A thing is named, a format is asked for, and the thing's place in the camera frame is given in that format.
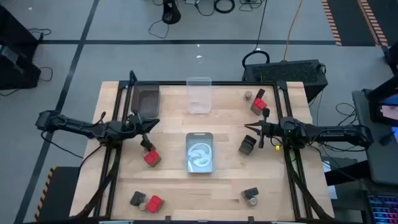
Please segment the white plastic bin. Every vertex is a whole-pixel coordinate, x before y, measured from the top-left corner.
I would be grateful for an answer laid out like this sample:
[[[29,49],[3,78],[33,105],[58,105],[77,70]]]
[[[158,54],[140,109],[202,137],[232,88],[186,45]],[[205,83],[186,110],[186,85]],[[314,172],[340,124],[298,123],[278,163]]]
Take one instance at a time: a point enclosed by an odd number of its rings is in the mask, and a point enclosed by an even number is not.
[[[214,165],[213,135],[188,133],[185,138],[185,168],[188,173],[212,173]]]

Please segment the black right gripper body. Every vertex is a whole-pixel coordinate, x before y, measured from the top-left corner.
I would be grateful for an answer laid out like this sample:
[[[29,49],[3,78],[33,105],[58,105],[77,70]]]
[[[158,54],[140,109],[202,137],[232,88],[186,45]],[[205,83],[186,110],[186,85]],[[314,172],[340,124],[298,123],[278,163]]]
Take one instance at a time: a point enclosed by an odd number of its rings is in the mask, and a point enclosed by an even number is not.
[[[282,145],[282,141],[277,139],[274,136],[276,128],[277,128],[277,125],[267,122],[267,118],[269,117],[269,114],[270,114],[270,110],[268,108],[265,108],[263,110],[263,112],[262,112],[263,120],[260,120],[262,122],[262,125],[261,125],[261,128],[260,128],[262,135],[260,136],[260,140],[259,140],[259,148],[263,148],[264,147],[264,138],[265,137],[270,139],[270,142],[271,142],[271,144],[274,147],[276,147],[276,146],[280,146],[281,147],[281,145]],[[274,144],[272,142],[273,139],[276,139],[279,142],[279,144]]]

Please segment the black equipment case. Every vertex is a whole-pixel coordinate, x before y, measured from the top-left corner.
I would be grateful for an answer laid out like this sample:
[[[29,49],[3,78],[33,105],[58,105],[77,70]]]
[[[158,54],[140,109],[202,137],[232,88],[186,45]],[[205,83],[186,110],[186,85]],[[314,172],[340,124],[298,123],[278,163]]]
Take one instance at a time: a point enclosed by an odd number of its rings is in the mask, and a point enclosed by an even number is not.
[[[2,5],[0,5],[0,44],[24,54],[34,52],[39,41]]]
[[[29,59],[0,45],[0,90],[35,88],[41,70]]]

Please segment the black equipment stand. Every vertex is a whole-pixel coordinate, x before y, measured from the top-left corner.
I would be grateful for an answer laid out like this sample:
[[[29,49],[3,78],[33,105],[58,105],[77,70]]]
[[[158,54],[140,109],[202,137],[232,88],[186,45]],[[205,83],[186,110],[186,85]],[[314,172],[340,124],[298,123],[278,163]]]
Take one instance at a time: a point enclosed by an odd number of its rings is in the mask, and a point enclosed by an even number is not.
[[[391,47],[382,47],[384,59],[390,67],[393,75],[398,75],[398,42]]]

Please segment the black computer monitor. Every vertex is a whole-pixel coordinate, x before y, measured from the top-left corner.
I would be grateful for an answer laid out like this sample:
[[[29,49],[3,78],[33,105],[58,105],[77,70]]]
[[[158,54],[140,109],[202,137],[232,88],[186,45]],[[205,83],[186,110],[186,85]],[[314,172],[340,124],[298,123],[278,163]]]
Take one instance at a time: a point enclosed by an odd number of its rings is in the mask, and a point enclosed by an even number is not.
[[[373,122],[398,127],[398,75],[366,94]]]

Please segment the backlit rainbow keyboard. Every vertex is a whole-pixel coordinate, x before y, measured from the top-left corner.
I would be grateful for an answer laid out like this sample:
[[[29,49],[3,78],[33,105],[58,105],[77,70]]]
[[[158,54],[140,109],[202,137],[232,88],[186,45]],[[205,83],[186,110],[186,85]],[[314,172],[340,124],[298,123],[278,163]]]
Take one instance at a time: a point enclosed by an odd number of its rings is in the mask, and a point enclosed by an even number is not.
[[[368,195],[374,224],[398,224],[398,196]]]

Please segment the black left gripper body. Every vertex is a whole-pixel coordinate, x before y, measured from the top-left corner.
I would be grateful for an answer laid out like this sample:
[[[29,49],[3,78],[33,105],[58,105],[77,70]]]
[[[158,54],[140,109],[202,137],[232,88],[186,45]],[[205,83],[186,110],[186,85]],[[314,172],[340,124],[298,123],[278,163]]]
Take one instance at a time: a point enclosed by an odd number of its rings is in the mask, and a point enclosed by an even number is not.
[[[126,124],[123,129],[123,139],[132,139],[137,135],[141,135],[144,141],[148,141],[149,138],[146,132],[148,122],[149,120],[141,115],[138,110],[134,110],[132,114],[126,118]]]

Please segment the black stand base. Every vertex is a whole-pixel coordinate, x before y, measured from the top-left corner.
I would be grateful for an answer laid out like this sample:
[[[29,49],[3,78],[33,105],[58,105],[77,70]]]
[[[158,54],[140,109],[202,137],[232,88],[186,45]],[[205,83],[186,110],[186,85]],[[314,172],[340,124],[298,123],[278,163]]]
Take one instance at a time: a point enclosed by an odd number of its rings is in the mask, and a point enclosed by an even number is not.
[[[176,24],[181,19],[181,13],[175,0],[163,0],[162,21],[166,24]]]

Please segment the small black desk gadget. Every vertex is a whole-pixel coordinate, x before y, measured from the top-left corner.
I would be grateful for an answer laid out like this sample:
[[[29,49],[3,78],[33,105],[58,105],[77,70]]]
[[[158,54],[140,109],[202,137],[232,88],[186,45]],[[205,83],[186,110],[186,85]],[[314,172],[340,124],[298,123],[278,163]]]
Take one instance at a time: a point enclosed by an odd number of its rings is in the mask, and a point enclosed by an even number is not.
[[[379,144],[382,146],[387,146],[393,139],[395,138],[395,132],[391,131],[388,134],[384,135],[379,140]]]

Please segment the grey desk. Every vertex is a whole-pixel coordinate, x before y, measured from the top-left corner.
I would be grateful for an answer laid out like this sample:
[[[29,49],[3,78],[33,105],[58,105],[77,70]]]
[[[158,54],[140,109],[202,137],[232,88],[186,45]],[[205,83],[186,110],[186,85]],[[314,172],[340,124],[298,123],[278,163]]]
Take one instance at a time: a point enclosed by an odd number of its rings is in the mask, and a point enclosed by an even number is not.
[[[363,91],[352,92],[358,123],[370,129],[374,142],[368,148],[366,155],[372,180],[378,184],[398,185],[398,142],[395,136],[389,136],[387,143],[380,140],[398,129],[389,125],[375,123],[371,120],[369,105]]]

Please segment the clear plastic bin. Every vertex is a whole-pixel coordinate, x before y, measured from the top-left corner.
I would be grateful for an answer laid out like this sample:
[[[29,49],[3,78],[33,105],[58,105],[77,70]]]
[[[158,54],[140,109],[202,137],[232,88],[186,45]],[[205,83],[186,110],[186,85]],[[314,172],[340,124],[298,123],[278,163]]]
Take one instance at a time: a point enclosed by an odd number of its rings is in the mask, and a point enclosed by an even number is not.
[[[187,79],[188,110],[191,114],[208,114],[212,107],[210,77],[190,77]]]

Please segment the red-lid spice tin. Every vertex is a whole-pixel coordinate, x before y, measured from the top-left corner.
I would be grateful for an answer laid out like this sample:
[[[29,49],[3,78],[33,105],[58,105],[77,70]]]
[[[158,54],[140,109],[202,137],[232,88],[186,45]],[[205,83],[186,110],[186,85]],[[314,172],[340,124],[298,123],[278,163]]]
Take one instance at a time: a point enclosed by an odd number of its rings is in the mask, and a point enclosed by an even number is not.
[[[157,213],[162,208],[164,200],[159,196],[153,195],[145,206],[145,211],[150,213]]]
[[[262,98],[255,98],[251,105],[251,111],[257,116],[260,116],[266,107],[267,104]]]
[[[161,161],[161,157],[156,150],[151,150],[145,154],[144,161],[147,165],[155,167]]]

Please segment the black perforated computer case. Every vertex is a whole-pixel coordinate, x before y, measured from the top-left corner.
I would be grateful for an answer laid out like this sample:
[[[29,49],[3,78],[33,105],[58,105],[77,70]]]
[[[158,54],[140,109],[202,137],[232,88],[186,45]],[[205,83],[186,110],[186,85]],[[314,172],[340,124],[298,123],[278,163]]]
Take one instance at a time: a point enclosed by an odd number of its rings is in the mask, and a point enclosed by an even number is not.
[[[311,102],[327,85],[326,66],[319,60],[258,63],[246,65],[244,82],[302,82]]]

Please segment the black hazard-striped mat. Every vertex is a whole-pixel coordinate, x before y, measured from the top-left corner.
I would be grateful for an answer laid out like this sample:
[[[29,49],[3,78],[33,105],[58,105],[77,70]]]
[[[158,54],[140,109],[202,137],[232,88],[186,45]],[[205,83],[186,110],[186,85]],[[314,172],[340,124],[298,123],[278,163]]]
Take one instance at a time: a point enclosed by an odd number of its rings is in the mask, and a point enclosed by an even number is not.
[[[387,47],[370,0],[322,0],[335,44],[341,47]]]
[[[50,169],[34,214],[37,222],[68,220],[78,180],[77,167]]]

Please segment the dark grey plastic bin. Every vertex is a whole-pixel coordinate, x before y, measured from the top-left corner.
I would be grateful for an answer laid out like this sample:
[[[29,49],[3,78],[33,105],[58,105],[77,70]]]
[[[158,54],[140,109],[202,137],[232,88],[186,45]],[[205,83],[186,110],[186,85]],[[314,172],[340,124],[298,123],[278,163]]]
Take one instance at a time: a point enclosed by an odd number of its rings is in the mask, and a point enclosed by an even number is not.
[[[133,88],[131,111],[145,118],[159,116],[160,87],[158,83],[137,82]]]

